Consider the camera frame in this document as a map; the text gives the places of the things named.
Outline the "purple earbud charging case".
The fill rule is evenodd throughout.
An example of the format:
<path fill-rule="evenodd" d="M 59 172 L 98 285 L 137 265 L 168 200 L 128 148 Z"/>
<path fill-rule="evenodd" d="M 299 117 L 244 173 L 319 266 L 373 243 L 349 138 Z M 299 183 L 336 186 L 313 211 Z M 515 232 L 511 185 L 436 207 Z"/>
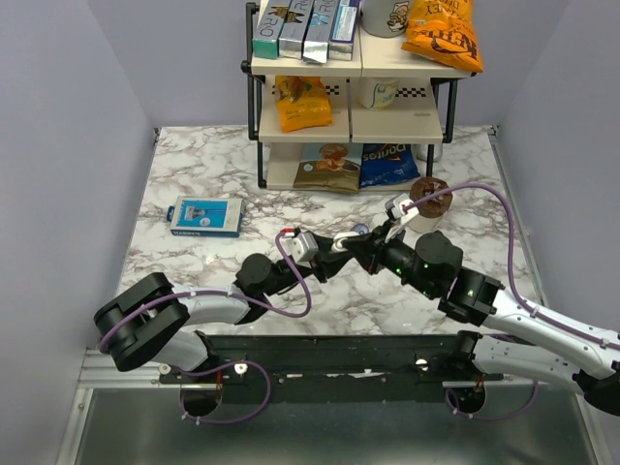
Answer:
<path fill-rule="evenodd" d="M 353 226 L 352 231 L 358 234 L 367 234 L 369 233 L 369 228 L 364 224 L 356 224 Z"/>

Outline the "white earbud charging case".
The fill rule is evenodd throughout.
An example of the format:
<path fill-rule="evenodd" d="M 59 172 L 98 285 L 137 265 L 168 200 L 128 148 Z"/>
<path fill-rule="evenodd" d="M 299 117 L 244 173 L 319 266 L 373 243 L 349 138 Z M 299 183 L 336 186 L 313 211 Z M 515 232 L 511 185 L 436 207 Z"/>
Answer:
<path fill-rule="evenodd" d="M 343 253 L 347 251 L 344 242 L 352 237 L 358 237 L 360 233 L 357 231 L 340 232 L 332 239 L 331 251 L 334 253 Z"/>

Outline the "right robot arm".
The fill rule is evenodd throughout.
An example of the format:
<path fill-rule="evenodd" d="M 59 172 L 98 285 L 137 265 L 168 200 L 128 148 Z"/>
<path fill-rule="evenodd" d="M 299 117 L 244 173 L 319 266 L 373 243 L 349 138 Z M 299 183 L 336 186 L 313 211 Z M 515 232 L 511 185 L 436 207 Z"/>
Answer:
<path fill-rule="evenodd" d="M 500 281 L 463 266 L 463 252 L 441 232 L 422 235 L 414 246 L 400 236 L 373 232 L 342 239 L 370 274 L 387 269 L 450 319 L 516 337 L 507 343 L 467 333 L 446 355 L 452 377 L 480 371 L 544 381 L 580 394 L 591 406 L 619 413 L 619 334 L 588 325 L 517 297 Z"/>

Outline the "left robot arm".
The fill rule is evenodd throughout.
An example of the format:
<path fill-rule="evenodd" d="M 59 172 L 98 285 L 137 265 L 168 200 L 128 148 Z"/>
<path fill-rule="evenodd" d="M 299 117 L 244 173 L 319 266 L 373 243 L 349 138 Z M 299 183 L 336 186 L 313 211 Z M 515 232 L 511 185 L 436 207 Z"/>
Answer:
<path fill-rule="evenodd" d="M 174 285 L 164 273 L 153 272 L 96 312 L 99 349 L 112 357 L 121 372 L 158 361 L 181 368 L 195 383 L 205 382 L 214 373 L 215 360 L 206 339 L 186 332 L 186 327 L 249 325 L 267 312 L 305 317 L 307 309 L 279 309 L 269 297 L 301 287 L 310 301 L 307 278 L 324 283 L 335 276 L 352 257 L 344 247 L 352 237 L 352 232 L 327 238 L 284 229 L 275 238 L 282 255 L 279 261 L 254 253 L 243 261 L 234 281 L 222 288 Z"/>

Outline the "blue Doritos bag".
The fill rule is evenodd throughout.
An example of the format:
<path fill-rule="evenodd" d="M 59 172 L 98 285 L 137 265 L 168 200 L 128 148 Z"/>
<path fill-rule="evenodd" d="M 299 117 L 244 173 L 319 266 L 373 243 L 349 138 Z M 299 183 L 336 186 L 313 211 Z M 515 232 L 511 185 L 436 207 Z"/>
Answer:
<path fill-rule="evenodd" d="M 410 144 L 365 143 L 361 154 L 360 188 L 414 180 L 419 169 Z"/>

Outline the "brown cookie bag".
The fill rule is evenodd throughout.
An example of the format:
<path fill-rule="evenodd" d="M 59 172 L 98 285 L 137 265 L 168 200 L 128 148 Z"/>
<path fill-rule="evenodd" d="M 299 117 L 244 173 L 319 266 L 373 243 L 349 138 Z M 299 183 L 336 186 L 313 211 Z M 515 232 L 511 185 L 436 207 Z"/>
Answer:
<path fill-rule="evenodd" d="M 360 143 L 307 143 L 299 161 L 293 187 L 357 193 L 363 145 Z"/>

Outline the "beige three-tier shelf rack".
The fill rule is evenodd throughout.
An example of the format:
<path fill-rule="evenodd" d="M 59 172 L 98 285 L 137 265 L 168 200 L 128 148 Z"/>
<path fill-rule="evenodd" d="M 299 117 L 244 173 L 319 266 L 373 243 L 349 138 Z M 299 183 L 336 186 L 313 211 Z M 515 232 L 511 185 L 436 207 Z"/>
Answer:
<path fill-rule="evenodd" d="M 311 65 L 292 58 L 259 58 L 252 39 L 266 6 L 265 1 L 245 6 L 246 58 L 240 65 L 247 79 L 248 138 L 256 145 L 259 187 L 292 189 L 309 142 L 408 143 L 428 149 L 451 142 L 458 83 L 469 73 L 403 50 L 398 37 L 384 39 L 363 30 L 356 32 L 350 61 Z M 281 131 L 274 84 L 283 75 L 321 79 L 330 95 L 331 125 Z M 363 78 L 396 78 L 395 103 L 385 110 L 364 108 L 357 97 Z"/>

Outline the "blue razor box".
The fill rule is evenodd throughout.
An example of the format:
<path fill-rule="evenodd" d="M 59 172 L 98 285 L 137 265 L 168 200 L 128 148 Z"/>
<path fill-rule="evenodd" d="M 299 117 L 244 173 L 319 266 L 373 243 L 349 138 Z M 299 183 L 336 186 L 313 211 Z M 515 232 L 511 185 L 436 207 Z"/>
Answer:
<path fill-rule="evenodd" d="M 239 237 L 245 209 L 243 199 L 179 196 L 167 222 L 172 235 Z"/>

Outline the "white yogurt cup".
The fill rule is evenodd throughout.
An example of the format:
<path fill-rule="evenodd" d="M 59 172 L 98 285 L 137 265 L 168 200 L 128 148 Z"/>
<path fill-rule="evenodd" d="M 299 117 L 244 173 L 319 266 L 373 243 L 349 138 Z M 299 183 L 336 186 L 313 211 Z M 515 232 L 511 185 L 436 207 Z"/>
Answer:
<path fill-rule="evenodd" d="M 398 85 L 399 80 L 394 77 L 361 77 L 357 83 L 357 101 L 366 109 L 387 109 L 395 100 Z"/>

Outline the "orange snack bag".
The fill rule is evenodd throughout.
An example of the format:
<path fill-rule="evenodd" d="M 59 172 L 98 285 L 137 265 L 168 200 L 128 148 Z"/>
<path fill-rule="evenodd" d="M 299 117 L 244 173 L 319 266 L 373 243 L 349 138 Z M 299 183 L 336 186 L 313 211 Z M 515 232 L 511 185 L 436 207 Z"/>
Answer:
<path fill-rule="evenodd" d="M 330 100 L 319 77 L 276 76 L 275 94 L 284 133 L 332 124 Z"/>

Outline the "purple white box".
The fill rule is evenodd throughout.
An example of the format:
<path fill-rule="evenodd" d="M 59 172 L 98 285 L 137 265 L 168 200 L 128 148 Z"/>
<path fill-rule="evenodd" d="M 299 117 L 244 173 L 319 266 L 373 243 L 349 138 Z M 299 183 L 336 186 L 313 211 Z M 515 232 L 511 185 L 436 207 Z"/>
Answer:
<path fill-rule="evenodd" d="M 353 59 L 358 11 L 358 0 L 339 2 L 328 43 L 330 60 L 351 61 Z"/>

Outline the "grey printed mug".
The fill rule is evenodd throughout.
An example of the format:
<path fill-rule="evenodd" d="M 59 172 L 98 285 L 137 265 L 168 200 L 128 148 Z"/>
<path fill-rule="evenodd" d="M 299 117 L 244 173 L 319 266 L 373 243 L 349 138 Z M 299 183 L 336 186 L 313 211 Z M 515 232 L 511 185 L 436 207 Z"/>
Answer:
<path fill-rule="evenodd" d="M 409 0 L 363 0 L 360 4 L 361 27 L 376 37 L 399 36 L 407 28 L 412 4 Z"/>

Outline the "orange kettle chips bag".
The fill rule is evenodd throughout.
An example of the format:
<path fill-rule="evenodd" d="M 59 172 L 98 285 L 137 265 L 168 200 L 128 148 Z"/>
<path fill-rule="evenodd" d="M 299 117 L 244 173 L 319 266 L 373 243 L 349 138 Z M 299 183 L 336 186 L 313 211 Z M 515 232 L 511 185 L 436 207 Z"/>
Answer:
<path fill-rule="evenodd" d="M 484 71 L 473 1 L 415 1 L 405 35 L 401 48 L 407 52 L 462 72 Z"/>

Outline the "silver blue RO box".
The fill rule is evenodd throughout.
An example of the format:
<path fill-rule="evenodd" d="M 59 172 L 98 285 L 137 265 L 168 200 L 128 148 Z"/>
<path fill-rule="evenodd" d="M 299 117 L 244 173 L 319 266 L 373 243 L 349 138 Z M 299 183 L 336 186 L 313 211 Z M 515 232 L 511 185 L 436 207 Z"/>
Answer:
<path fill-rule="evenodd" d="M 335 17 L 339 9 L 336 0 L 316 0 L 303 42 L 302 59 L 314 64 L 325 64 Z"/>

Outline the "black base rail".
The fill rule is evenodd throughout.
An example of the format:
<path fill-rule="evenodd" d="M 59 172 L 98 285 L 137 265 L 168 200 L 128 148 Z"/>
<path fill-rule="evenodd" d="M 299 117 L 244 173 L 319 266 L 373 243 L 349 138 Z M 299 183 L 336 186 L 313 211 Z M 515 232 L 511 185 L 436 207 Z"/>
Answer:
<path fill-rule="evenodd" d="M 170 365 L 191 412 L 218 404 L 348 403 L 455 400 L 481 410 L 491 382 L 460 353 L 456 335 L 225 336 L 206 339 L 209 357 L 194 371 Z"/>

